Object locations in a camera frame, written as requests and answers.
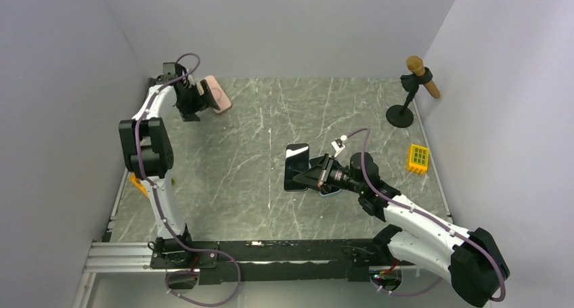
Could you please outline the pink phone case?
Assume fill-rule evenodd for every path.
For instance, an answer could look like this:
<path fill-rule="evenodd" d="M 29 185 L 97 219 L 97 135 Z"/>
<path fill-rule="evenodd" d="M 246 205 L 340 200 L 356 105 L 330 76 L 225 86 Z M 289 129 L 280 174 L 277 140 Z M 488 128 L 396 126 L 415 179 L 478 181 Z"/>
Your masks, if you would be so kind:
<path fill-rule="evenodd" d="M 214 111 L 213 110 L 216 114 L 221 114 L 221 113 L 229 110 L 232 107 L 231 100 L 229 99 L 227 94 L 224 92 L 222 86 L 219 84 L 219 82 L 217 81 L 217 79 L 213 75 L 206 76 L 201 81 L 207 81 L 207 83 L 209 84 L 211 91 L 214 95 L 214 98 L 216 99 L 216 101 L 220 107 L 220 111 Z M 202 91 L 202 88 L 200 86 L 200 81 L 198 83 L 198 88 L 200 90 L 200 95 L 202 95 L 203 91 Z"/>

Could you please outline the blue phone case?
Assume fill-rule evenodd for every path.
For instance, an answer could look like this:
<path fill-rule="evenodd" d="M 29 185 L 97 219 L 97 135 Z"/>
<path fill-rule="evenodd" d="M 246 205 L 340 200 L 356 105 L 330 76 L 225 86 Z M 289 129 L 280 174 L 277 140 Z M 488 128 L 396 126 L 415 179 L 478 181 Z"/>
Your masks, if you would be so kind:
<path fill-rule="evenodd" d="M 331 188 L 330 191 L 325 192 L 325 191 L 319 191 L 320 196 L 326 197 L 326 196 L 331 196 L 334 194 L 340 193 L 340 188 Z"/>

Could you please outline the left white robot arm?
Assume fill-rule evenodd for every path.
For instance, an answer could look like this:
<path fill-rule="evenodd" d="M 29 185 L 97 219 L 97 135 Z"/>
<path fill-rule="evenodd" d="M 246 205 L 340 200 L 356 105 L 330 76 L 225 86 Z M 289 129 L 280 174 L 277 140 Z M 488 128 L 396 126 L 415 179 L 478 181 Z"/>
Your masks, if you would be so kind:
<path fill-rule="evenodd" d="M 172 107 L 190 122 L 207 108 L 218 114 L 228 110 L 231 101 L 213 76 L 192 83 L 190 74 L 177 62 L 165 62 L 163 73 L 151 79 L 139 111 L 118 125 L 125 166 L 143 185 L 156 220 L 157 237 L 148 243 L 152 269 L 209 269 L 217 264 L 218 246 L 194 244 L 177 209 L 171 178 L 174 152 L 164 120 Z"/>

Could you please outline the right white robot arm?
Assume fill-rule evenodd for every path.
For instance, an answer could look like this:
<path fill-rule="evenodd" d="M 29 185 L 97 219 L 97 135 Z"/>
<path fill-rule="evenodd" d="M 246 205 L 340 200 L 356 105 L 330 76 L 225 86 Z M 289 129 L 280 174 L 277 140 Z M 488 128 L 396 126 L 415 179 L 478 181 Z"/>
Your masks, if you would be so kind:
<path fill-rule="evenodd" d="M 483 307 L 510 270 L 493 238 L 483 228 L 474 231 L 448 223 L 421 208 L 385 183 L 372 156 L 355 153 L 347 166 L 325 154 L 314 163 L 309 151 L 286 151 L 284 188 L 295 185 L 322 194 L 345 190 L 358 195 L 370 216 L 387 223 L 372 240 L 374 258 L 382 264 L 395 259 L 413 263 L 448 281 L 468 304 Z"/>

